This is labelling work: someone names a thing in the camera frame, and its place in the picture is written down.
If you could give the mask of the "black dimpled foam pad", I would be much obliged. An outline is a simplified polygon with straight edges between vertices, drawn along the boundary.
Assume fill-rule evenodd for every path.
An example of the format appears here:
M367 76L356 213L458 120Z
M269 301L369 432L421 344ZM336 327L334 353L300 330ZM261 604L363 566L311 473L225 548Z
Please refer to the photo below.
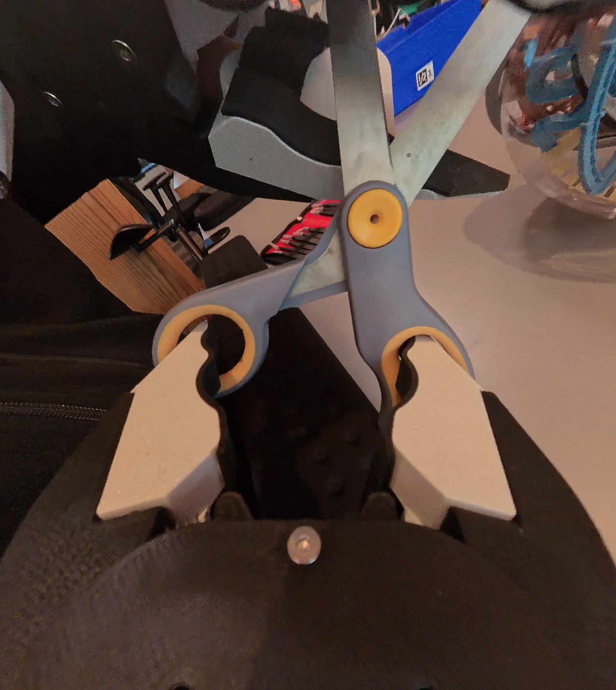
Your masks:
M259 520L398 520L369 489L385 445L372 402L301 309L269 321L252 379L218 399L229 441L227 483Z

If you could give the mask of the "grey and yellow scissors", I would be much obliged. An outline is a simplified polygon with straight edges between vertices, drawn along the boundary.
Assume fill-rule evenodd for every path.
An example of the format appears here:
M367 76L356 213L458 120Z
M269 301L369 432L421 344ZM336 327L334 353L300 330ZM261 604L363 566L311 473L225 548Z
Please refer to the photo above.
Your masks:
M388 140L369 1L328 1L331 69L345 198L321 243L300 262L256 273L186 298L157 327L158 365L191 322L209 315L236 323L239 362L220 377L218 395L246 384L269 344L269 320L341 292L349 295L355 342L377 377L382 408L399 403L399 348L429 335L469 375L467 350L416 289L408 208L472 113L532 12L488 1L403 129Z

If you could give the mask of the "blue plastic bin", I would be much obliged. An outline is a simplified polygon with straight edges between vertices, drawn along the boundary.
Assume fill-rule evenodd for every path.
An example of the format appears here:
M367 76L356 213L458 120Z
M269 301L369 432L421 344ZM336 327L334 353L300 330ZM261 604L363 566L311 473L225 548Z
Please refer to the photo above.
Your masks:
M397 3L377 40L390 69L395 116L425 95L482 8L482 1Z

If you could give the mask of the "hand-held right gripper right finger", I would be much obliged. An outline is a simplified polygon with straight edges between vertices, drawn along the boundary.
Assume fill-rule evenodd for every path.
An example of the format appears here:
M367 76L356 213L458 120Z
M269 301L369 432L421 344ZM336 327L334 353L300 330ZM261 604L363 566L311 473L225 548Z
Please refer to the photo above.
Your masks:
M405 521L438 529L452 507L513 520L481 387L438 342L414 342L406 356L418 382L394 413L390 480Z

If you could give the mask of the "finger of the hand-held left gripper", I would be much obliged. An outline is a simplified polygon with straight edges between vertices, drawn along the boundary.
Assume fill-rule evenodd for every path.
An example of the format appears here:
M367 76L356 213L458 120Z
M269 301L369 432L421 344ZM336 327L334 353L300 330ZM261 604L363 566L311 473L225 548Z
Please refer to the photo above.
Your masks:
M311 199L344 196L336 122L273 77L235 70L208 142L219 169Z
M277 79L312 111L336 118L327 5L313 16L276 1L169 1L168 13L204 101L222 103L222 64L241 52L239 65Z

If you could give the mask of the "wooden beam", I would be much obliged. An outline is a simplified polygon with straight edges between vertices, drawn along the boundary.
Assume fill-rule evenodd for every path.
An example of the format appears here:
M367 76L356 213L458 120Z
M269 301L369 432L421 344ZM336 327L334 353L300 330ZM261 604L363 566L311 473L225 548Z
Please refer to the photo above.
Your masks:
M104 180L46 225L95 278L136 313L163 315L204 286L164 239L142 253L129 249L110 260L119 229L145 219L112 181Z

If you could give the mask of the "black chair lever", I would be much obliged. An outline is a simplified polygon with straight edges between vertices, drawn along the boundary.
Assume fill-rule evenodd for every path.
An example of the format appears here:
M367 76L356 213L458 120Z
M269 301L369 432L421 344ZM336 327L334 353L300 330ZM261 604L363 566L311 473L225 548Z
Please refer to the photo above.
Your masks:
M183 248L194 269L202 267L210 250L222 242L229 229L213 228L230 218L238 209L240 197L213 188L178 199L172 182L173 173L155 175L140 188L135 180L120 177L113 180L117 190L132 202L144 219L122 225L109 248L114 260L128 251L143 253L159 239Z

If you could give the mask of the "clear maze ball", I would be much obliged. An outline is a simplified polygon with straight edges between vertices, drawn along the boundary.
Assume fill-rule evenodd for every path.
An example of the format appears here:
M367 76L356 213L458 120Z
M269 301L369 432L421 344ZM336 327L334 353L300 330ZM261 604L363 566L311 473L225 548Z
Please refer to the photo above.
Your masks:
M485 104L524 180L575 211L616 219L616 1L535 14Z

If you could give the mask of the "person's black jacket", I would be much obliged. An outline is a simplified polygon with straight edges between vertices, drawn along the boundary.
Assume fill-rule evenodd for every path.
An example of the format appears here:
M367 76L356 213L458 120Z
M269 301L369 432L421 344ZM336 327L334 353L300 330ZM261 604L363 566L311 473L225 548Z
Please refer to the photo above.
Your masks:
M74 448L150 371L158 321L0 198L0 560Z

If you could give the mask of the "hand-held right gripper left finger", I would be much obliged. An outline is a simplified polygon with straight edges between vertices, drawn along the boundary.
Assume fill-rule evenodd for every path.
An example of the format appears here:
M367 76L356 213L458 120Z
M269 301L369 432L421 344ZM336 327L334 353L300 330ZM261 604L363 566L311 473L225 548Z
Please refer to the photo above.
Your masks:
M198 377L207 328L195 328L131 391L129 411L96 508L113 520L152 508L194 524L225 487L220 412Z

